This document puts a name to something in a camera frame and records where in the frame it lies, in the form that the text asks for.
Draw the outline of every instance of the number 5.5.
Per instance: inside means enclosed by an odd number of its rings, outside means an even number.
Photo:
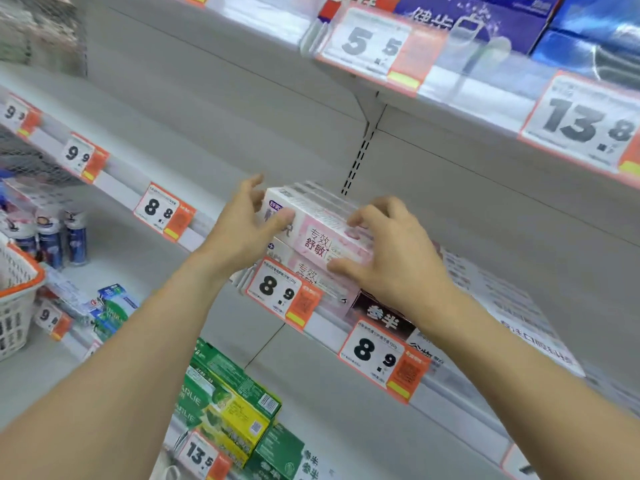
[[[371,40],[373,32],[356,27],[349,35],[349,43],[342,45],[348,55],[360,55],[367,49],[367,40]]]

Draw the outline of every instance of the white plastic basket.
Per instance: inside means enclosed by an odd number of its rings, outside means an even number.
[[[0,232],[0,360],[27,342],[36,291],[44,270]]]

